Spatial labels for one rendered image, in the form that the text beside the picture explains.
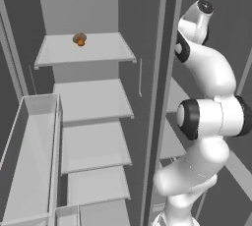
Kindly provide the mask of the grey fridge shelf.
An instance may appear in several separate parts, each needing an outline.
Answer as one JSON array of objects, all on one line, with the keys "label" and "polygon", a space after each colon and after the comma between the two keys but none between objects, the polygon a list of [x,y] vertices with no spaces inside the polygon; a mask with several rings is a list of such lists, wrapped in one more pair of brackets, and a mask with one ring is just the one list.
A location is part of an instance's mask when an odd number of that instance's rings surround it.
[{"label": "grey fridge shelf", "polygon": [[168,121],[164,122],[163,137],[161,143],[160,158],[166,159],[178,157],[185,152],[182,143],[178,139]]},{"label": "grey fridge shelf", "polygon": [[172,113],[177,110],[178,105],[184,100],[188,99],[188,94],[183,88],[177,83],[175,79],[171,79],[169,86],[169,94],[167,101],[167,113]]}]

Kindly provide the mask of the wide grey freezer shelf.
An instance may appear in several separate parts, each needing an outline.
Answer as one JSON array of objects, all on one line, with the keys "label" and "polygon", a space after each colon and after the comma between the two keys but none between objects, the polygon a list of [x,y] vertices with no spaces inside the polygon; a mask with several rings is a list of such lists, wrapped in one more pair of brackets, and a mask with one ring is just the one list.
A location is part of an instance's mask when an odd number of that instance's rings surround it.
[{"label": "wide grey freezer shelf", "polygon": [[46,35],[34,68],[97,61],[134,61],[136,56],[120,32],[88,33],[84,46],[72,34]]}]

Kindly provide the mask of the brown orange frozen fish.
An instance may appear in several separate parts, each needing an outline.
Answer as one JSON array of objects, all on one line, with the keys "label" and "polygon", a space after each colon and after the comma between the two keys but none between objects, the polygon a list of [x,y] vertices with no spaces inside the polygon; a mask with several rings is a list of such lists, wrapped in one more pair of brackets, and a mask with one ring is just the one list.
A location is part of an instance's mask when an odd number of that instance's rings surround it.
[{"label": "brown orange frozen fish", "polygon": [[84,46],[86,40],[87,36],[82,32],[76,33],[73,37],[73,41],[77,43],[79,46]]}]

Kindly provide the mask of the grey fridge freezer cabinet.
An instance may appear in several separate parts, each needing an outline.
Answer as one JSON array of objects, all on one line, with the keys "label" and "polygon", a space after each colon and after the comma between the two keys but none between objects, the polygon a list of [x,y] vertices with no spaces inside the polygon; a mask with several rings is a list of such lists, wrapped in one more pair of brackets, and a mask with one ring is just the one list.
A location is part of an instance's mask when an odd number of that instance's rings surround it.
[{"label": "grey fridge freezer cabinet", "polygon": [[[120,32],[136,56],[134,61],[82,62],[34,69],[39,75],[52,77],[50,90],[53,93],[55,84],[119,79],[134,113],[133,118],[65,126],[62,107],[56,209],[81,205],[68,203],[68,175],[74,173],[61,173],[63,130],[119,121],[132,160],[131,165],[122,166],[130,193],[130,198],[123,199],[130,226],[152,226],[166,201],[155,188],[155,172],[181,156],[160,158],[164,122],[169,122],[185,152],[193,145],[178,128],[177,110],[166,112],[171,79],[183,88],[188,99],[204,97],[192,73],[174,54],[178,22],[198,0],[39,1],[45,35],[72,34],[74,37],[79,32],[85,35]],[[225,57],[235,75],[234,93],[252,109],[252,23],[241,9],[245,0],[206,1],[214,7],[206,45]]]}]

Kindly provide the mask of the grey freezer door bin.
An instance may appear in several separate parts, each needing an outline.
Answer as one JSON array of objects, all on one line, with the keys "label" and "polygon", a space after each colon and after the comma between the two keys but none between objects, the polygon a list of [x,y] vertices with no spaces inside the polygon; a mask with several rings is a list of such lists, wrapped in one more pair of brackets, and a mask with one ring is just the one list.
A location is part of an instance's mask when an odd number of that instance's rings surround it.
[{"label": "grey freezer door bin", "polygon": [[22,98],[0,160],[0,226],[53,226],[57,205],[60,96]]}]

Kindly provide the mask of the grey freezer drawer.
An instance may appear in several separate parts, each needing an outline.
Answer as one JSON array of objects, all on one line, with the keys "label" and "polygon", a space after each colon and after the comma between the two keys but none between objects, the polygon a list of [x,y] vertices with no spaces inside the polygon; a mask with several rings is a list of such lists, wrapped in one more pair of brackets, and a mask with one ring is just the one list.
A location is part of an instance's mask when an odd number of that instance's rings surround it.
[{"label": "grey freezer drawer", "polygon": [[55,226],[130,226],[125,201],[58,207]]}]

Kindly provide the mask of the grey freezer door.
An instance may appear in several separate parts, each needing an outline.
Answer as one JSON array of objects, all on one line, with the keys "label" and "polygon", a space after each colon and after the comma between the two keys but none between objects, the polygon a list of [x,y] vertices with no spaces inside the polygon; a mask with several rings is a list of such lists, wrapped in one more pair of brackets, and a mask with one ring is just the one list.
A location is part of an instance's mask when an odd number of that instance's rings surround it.
[{"label": "grey freezer door", "polygon": [[33,68],[44,37],[39,0],[0,0],[0,160],[22,98],[53,93]]}]

